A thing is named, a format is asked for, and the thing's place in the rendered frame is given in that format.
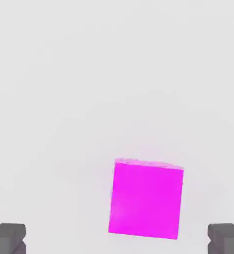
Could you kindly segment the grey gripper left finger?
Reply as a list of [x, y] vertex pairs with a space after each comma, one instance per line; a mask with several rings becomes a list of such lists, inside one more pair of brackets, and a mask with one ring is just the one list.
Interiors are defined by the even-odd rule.
[[26, 226], [18, 223], [0, 224], [0, 254], [26, 254]]

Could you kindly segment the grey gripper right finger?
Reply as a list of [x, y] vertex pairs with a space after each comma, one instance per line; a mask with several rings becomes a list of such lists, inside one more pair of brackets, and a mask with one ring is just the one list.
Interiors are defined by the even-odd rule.
[[209, 224], [208, 237], [208, 254], [234, 254], [234, 224]]

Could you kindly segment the small magenta cube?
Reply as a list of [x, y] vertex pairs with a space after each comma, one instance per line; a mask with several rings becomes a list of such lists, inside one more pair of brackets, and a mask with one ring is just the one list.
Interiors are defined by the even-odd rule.
[[169, 163], [116, 159], [109, 233], [176, 240], [183, 176]]

